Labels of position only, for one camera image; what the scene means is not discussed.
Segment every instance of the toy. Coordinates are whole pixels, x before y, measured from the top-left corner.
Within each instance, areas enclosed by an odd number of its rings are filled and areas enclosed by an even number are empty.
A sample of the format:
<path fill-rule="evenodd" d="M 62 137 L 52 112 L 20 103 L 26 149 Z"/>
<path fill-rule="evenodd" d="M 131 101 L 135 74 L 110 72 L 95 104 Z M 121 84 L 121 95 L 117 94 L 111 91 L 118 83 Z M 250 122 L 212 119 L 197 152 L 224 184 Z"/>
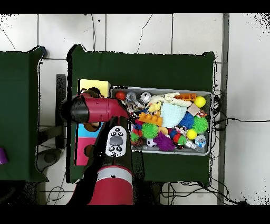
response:
<path fill-rule="evenodd" d="M 175 143 L 178 143 L 178 140 L 180 139 L 181 137 L 181 134 L 180 133 L 177 133 L 173 138 L 172 140 L 175 142 Z"/>
<path fill-rule="evenodd" d="M 151 94 L 149 92 L 143 92 L 141 94 L 141 100 L 146 104 L 151 100 Z"/>
<path fill-rule="evenodd" d="M 0 165 L 8 163 L 6 153 L 3 148 L 0 148 Z"/>
<path fill-rule="evenodd" d="M 178 139 L 178 144 L 185 145 L 186 142 L 187 142 L 187 139 L 183 135 L 181 135 L 180 138 Z"/>
<path fill-rule="evenodd" d="M 178 132 L 178 133 L 180 133 L 181 135 L 185 135 L 186 136 L 186 134 L 187 134 L 187 131 L 188 131 L 188 129 L 185 127 L 185 126 L 183 126 L 183 127 L 175 127 L 175 130 Z"/>
<path fill-rule="evenodd" d="M 165 135 L 167 135 L 169 133 L 165 127 L 158 127 L 158 132 L 162 132 Z"/>
<path fill-rule="evenodd" d="M 161 101 L 158 101 L 158 103 L 156 104 L 151 104 L 150 107 L 148 108 L 148 111 L 154 112 L 154 111 L 160 110 L 160 107 L 161 107 Z"/>
<path fill-rule="evenodd" d="M 133 142 L 136 142 L 139 140 L 139 135 L 135 134 L 135 133 L 131 133 L 130 134 L 130 140 Z"/>
<path fill-rule="evenodd" d="M 175 149 L 175 145 L 173 144 L 170 138 L 167 138 L 162 132 L 158 133 L 158 137 L 153 140 L 157 143 L 157 146 L 161 151 L 173 151 Z"/>
<path fill-rule="evenodd" d="M 145 138 L 155 138 L 158 136 L 158 126 L 151 123 L 144 123 L 141 128 Z"/>
<path fill-rule="evenodd" d="M 187 132 L 187 138 L 190 139 L 190 140 L 193 140 L 194 138 L 196 138 L 197 135 L 198 134 L 197 134 L 197 132 L 194 129 L 190 129 Z"/>
<path fill-rule="evenodd" d="M 143 145 L 143 139 L 139 138 L 136 142 L 130 141 L 130 143 L 133 146 L 140 146 L 140 145 Z"/>
<path fill-rule="evenodd" d="M 135 101 L 136 100 L 136 94 L 135 94 L 135 92 L 133 92 L 133 91 L 130 91 L 130 92 L 128 92 L 127 94 L 126 94 L 126 100 L 127 100 L 127 102 L 133 102 L 133 101 Z"/>
<path fill-rule="evenodd" d="M 154 115 L 156 115 L 157 117 L 160 117 L 160 115 L 161 115 L 160 110 L 158 110 L 158 111 L 154 111 Z"/>
<path fill-rule="evenodd" d="M 139 135 L 139 137 L 142 137 L 142 132 L 141 130 L 133 129 L 132 132 L 136 135 Z"/>
<path fill-rule="evenodd" d="M 161 102 L 168 102 L 167 100 L 165 100 L 164 95 L 158 96 L 158 95 L 154 95 L 152 96 L 151 100 L 148 102 L 146 107 L 149 107 L 151 104 L 155 104 L 158 101 Z"/>
<path fill-rule="evenodd" d="M 139 115 L 139 121 L 141 122 L 146 122 L 146 123 L 152 123 L 152 124 L 156 124 L 158 126 L 162 126 L 162 121 L 163 121 L 163 118 L 162 117 L 157 117 L 156 115 L 150 115 L 150 114 L 145 114 L 144 112 L 142 112 L 140 115 Z"/>
<path fill-rule="evenodd" d="M 198 96 L 194 101 L 194 104 L 199 108 L 203 107 L 205 103 L 206 103 L 205 98 L 202 96 Z"/>
<path fill-rule="evenodd" d="M 194 116 L 190 112 L 186 112 L 183 119 L 178 124 L 179 126 L 185 126 L 188 129 L 191 129 L 194 124 Z"/>
<path fill-rule="evenodd" d="M 187 111 L 190 112 L 191 115 L 195 117 L 195 115 L 200 111 L 200 108 L 197 107 L 195 104 L 191 104 L 191 106 L 187 109 Z"/>
<path fill-rule="evenodd" d="M 147 143 L 147 145 L 148 145 L 149 147 L 154 147 L 154 146 L 157 145 L 157 143 L 155 143 L 155 142 L 153 141 L 153 138 L 147 138 L 147 139 L 146 139 L 146 143 Z"/>
<path fill-rule="evenodd" d="M 163 103 L 161 106 L 161 115 L 163 118 L 163 127 L 175 127 L 185 116 L 187 107 L 180 107 L 168 103 Z"/>
<path fill-rule="evenodd" d="M 133 102 L 137 105 L 138 108 L 140 108 L 140 110 L 145 109 L 145 105 L 141 100 L 134 100 Z"/>
<path fill-rule="evenodd" d="M 207 127 L 208 127 L 208 122 L 207 122 L 205 117 L 202 117 L 202 118 L 195 117 L 194 118 L 194 124 L 193 124 L 192 128 L 197 133 L 205 132 L 207 130 Z"/>
<path fill-rule="evenodd" d="M 204 135 L 198 135 L 196 138 L 195 138 L 195 144 L 200 147 L 200 148 L 203 148 L 205 147 L 206 145 L 206 139 L 205 139 L 205 136 Z"/>
<path fill-rule="evenodd" d="M 193 150 L 195 150 L 197 146 L 191 140 L 188 139 L 187 142 L 185 143 L 185 147 L 192 148 Z"/>
<path fill-rule="evenodd" d="M 178 96 L 174 96 L 174 98 L 181 99 L 181 100 L 195 101 L 196 94 L 180 94 Z"/>
<path fill-rule="evenodd" d="M 170 132 L 170 137 L 173 138 L 175 135 L 177 134 L 177 131 L 172 129 L 172 131 Z"/>
<path fill-rule="evenodd" d="M 136 123 L 137 125 L 143 125 L 144 122 L 141 122 L 140 120 L 135 120 L 135 123 Z"/>
<path fill-rule="evenodd" d="M 115 97 L 119 100 L 125 100 L 126 94 L 123 91 L 117 91 Z"/>
<path fill-rule="evenodd" d="M 207 116 L 207 113 L 204 112 L 204 110 L 200 110 L 197 114 L 196 114 L 197 117 L 206 117 Z"/>

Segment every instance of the purple object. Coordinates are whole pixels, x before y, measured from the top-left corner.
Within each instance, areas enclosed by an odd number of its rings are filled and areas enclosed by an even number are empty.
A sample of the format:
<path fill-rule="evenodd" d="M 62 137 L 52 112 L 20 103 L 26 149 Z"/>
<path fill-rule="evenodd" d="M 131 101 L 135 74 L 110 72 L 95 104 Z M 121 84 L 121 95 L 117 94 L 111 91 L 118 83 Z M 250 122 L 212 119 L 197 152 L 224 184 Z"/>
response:
<path fill-rule="evenodd" d="M 0 164 L 8 163 L 6 153 L 3 148 L 0 148 Z"/>
<path fill-rule="evenodd" d="M 159 149 L 164 152 L 173 151 L 175 149 L 172 140 L 166 137 L 162 132 L 158 133 L 158 136 L 153 139 L 153 142 L 157 143 Z"/>

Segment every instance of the red ball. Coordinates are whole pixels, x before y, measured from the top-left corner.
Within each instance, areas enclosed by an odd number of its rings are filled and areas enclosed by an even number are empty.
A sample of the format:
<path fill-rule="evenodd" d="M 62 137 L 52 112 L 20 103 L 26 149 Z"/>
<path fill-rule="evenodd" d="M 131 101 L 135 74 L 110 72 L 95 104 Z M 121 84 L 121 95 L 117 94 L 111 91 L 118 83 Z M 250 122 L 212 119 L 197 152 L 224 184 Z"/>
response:
<path fill-rule="evenodd" d="M 116 99 L 125 100 L 126 94 L 123 91 L 118 91 L 115 95 Z"/>
<path fill-rule="evenodd" d="M 177 133 L 173 138 L 172 140 L 175 142 L 175 143 L 178 143 L 178 140 L 180 139 L 181 137 L 181 134 L 180 133 Z"/>

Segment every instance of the green cloth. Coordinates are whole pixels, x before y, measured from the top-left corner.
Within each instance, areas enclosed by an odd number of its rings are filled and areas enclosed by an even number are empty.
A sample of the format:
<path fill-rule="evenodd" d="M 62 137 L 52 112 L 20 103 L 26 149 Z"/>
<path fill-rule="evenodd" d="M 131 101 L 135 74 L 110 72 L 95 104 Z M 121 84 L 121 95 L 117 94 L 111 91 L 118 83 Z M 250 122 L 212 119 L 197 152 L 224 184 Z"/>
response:
<path fill-rule="evenodd" d="M 47 181 L 35 167 L 37 69 L 44 50 L 0 52 L 0 147 L 9 160 L 0 165 L 0 180 Z"/>
<path fill-rule="evenodd" d="M 81 45 L 69 51 L 69 76 L 72 71 L 72 95 L 78 91 L 78 79 L 108 81 L 112 86 L 148 87 L 213 91 L 212 52 L 204 55 L 124 54 L 85 52 Z M 75 136 L 72 125 L 71 136 Z M 71 182 L 81 179 L 83 166 L 74 166 L 74 140 L 71 138 Z M 146 181 L 200 181 L 209 184 L 209 157 L 191 155 L 143 154 Z M 137 154 L 132 153 L 133 163 Z"/>

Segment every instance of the light blue fabric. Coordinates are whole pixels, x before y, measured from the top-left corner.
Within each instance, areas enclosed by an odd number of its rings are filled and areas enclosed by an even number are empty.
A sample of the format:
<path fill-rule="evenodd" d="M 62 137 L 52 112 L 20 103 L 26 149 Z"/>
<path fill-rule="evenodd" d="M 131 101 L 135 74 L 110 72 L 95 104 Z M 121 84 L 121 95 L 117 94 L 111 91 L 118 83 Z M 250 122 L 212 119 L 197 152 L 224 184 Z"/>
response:
<path fill-rule="evenodd" d="M 175 127 L 185 116 L 187 107 L 180 107 L 164 102 L 161 106 L 161 115 L 163 118 L 163 127 Z"/>

